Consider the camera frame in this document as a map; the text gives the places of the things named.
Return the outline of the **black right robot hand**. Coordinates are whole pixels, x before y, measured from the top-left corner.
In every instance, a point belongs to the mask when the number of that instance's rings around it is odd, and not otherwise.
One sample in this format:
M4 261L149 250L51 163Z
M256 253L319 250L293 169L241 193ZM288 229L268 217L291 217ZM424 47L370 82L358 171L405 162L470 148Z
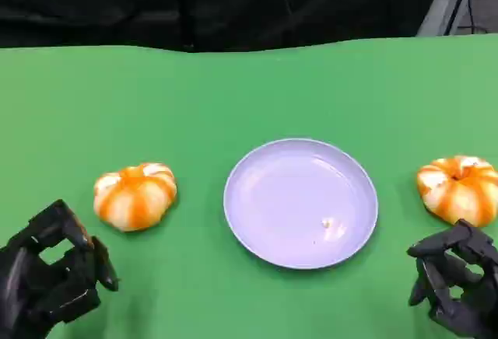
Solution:
M464 219L407 250L417 279L409 305L430 304L431 320L459 337L497 337L497 248Z

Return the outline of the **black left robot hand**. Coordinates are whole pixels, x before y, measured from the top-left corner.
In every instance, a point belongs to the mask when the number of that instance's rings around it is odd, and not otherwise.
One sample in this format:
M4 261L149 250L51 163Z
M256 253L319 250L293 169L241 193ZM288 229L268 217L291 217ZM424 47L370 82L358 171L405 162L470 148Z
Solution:
M1 336L45 338L100 305L119 279L106 246L58 199L1 248Z

